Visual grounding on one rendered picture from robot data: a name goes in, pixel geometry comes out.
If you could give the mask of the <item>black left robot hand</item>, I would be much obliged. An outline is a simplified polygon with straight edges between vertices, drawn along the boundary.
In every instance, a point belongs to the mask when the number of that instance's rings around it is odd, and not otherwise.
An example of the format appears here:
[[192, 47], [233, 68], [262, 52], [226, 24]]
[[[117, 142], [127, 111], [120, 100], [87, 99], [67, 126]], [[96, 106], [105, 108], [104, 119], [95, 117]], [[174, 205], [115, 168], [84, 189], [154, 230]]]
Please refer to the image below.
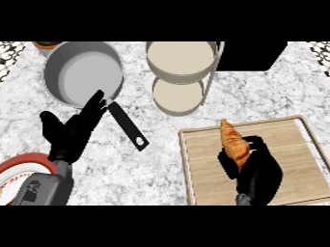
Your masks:
[[43, 136], [52, 144], [49, 154], [52, 162], [62, 160], [73, 164], [80, 159], [107, 112], [105, 104], [104, 91], [98, 90], [81, 112], [70, 118], [67, 123], [62, 123], [52, 111], [40, 113]]

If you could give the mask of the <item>pale wooden tray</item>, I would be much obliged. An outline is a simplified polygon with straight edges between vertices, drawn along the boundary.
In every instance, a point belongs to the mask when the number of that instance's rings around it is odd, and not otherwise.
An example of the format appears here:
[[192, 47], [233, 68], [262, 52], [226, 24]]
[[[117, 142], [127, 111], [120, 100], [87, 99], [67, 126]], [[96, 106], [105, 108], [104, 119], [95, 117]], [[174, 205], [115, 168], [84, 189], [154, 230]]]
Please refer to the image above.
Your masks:
[[[239, 123], [245, 136], [264, 138], [282, 167], [282, 184], [272, 200], [275, 206], [301, 206], [330, 202], [330, 163], [301, 115]], [[232, 205], [236, 181], [228, 177], [219, 161], [222, 129], [217, 126], [180, 131], [186, 172], [188, 203]]]

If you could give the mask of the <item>golden brown croissant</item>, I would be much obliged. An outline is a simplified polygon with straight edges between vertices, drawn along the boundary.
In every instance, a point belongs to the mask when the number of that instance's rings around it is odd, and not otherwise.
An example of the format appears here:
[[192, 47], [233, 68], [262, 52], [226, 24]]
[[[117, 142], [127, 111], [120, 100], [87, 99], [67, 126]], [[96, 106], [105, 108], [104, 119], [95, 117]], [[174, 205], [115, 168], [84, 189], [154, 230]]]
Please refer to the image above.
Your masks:
[[222, 142], [228, 157], [233, 160], [238, 171], [242, 171], [251, 156], [251, 145], [226, 119], [222, 119]]

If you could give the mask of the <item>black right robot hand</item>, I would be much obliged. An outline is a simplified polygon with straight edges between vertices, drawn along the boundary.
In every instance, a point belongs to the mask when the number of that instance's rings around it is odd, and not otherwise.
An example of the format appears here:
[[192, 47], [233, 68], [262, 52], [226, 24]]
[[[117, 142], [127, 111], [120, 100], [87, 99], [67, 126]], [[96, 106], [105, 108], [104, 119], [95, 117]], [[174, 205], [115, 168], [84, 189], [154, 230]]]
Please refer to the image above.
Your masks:
[[226, 151], [220, 152], [219, 160], [229, 178], [236, 180], [238, 195], [241, 193], [248, 195], [250, 206], [266, 206], [279, 190], [284, 177], [282, 168], [272, 156], [264, 139], [260, 136], [247, 136], [244, 139], [250, 142], [253, 153], [242, 171], [238, 171]]

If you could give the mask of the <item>black box appliance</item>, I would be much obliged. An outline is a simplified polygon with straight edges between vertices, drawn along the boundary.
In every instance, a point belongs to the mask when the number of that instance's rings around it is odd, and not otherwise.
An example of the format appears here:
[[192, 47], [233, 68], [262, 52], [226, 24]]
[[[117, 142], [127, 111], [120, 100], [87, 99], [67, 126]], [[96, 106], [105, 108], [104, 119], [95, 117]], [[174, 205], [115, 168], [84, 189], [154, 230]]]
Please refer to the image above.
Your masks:
[[226, 41], [217, 71], [267, 71], [287, 46], [287, 41]]

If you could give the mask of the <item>white plate with red rim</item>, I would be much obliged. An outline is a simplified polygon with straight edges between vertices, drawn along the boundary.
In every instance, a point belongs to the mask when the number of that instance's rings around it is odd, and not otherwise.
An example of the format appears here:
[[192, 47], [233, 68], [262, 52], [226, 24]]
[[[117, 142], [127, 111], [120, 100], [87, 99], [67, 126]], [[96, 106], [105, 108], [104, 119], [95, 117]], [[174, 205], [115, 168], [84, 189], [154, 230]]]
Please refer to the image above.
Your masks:
[[58, 168], [42, 152], [17, 155], [0, 164], [0, 206], [8, 206], [18, 196], [21, 186], [34, 173], [55, 174]]

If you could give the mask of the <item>terracotta plant pot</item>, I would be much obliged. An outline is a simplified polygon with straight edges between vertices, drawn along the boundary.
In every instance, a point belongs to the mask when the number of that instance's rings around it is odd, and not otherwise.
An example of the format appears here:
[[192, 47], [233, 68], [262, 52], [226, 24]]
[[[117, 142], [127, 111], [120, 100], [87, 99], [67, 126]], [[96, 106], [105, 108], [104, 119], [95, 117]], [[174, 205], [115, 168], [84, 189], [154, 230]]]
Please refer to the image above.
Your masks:
[[59, 41], [36, 41], [34, 46], [37, 47], [42, 55], [45, 57], [49, 56], [52, 50], [56, 48], [56, 46], [61, 44]]

